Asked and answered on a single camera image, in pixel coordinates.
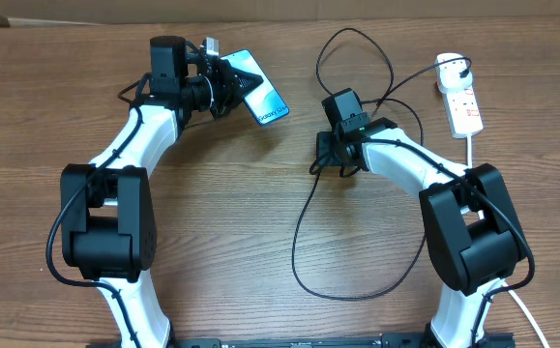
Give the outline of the blue-framed smartphone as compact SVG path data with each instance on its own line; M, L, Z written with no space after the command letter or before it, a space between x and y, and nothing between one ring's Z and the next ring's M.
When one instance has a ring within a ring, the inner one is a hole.
M289 113L289 107L247 49L235 51L222 57L232 68L245 73L257 74L262 83L245 94L244 102L259 125L271 124Z

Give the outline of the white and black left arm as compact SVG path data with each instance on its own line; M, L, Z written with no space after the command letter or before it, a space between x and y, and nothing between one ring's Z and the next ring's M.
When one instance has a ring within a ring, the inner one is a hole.
M195 111L219 119L261 89L259 68L219 56L219 42L179 36L150 41L151 69L118 97L129 119L87 164L68 164L60 178L61 209L50 229L45 261L59 282L96 288L121 333L119 347L174 347L170 319L150 274L157 225L149 178Z

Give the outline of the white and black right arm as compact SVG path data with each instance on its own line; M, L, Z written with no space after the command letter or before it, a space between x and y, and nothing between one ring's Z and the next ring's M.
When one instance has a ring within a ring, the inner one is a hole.
M336 166L363 170L418 199L430 262L443 282L437 311L420 333L384 333L383 347L513 347L510 333L484 328L495 295L526 286L535 259L501 173L435 155L396 123L371 120L350 88L322 101L330 130L317 135L314 176Z

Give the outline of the white charger plug adapter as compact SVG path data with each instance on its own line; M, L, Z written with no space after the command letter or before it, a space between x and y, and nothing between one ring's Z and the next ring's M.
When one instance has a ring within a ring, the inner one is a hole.
M473 84L470 62L461 54L440 53L435 59L437 87L442 94L460 92Z

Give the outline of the white power strip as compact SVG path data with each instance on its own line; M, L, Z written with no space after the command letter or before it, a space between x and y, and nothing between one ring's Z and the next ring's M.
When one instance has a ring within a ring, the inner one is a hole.
M481 112L472 87L444 94L443 102L453 138L466 138L483 130Z

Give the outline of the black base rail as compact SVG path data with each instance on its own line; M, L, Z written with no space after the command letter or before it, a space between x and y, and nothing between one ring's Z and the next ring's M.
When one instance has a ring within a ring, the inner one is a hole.
M376 337L293 340L237 340L217 338L170 339L169 348L427 348L439 347L423 333L385 333Z

